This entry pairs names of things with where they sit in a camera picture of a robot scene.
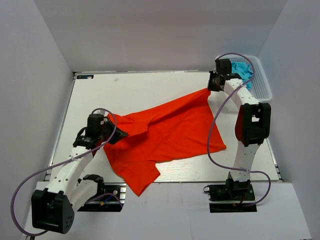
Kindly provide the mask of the orange t-shirt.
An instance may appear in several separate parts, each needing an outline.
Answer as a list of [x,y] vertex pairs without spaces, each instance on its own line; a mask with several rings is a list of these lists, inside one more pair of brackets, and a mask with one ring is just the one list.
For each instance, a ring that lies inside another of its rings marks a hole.
[[160,172],[157,163],[187,159],[227,148],[208,103],[206,88],[159,106],[116,115],[117,127],[128,135],[103,150],[116,175],[140,196]]

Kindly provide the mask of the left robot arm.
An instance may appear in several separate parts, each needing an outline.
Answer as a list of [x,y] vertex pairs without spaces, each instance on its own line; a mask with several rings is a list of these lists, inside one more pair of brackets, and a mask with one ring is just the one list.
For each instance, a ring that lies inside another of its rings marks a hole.
[[87,124],[76,135],[67,163],[43,190],[31,196],[32,226],[44,231],[66,234],[74,221],[75,213],[85,204],[112,196],[106,192],[104,178],[87,174],[81,178],[86,166],[105,144],[114,145],[128,136],[119,129],[116,120],[100,113],[91,113]]

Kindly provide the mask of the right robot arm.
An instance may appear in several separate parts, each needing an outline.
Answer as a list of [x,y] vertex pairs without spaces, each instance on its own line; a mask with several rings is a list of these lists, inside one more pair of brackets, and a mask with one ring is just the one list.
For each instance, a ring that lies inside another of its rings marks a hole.
[[210,71],[207,89],[225,92],[226,101],[232,100],[238,109],[235,137],[238,140],[233,167],[225,182],[226,195],[236,200],[250,188],[250,172],[257,150],[270,134],[271,106],[257,100],[237,73],[232,73],[232,63],[225,55],[215,60],[215,70]]

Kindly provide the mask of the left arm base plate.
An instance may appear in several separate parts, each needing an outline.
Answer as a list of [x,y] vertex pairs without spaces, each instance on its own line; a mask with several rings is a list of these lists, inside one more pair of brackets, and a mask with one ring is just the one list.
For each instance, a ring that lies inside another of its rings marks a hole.
[[127,185],[125,183],[105,184],[103,192],[94,196],[94,201],[85,203],[79,212],[119,213],[125,204]]

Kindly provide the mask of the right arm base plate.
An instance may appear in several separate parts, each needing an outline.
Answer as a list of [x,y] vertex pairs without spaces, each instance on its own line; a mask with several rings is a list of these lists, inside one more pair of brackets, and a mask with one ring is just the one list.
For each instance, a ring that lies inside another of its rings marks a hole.
[[208,194],[209,212],[212,214],[257,212],[252,185],[248,190],[241,190],[235,194],[229,193],[225,184],[207,185],[203,188],[203,192]]

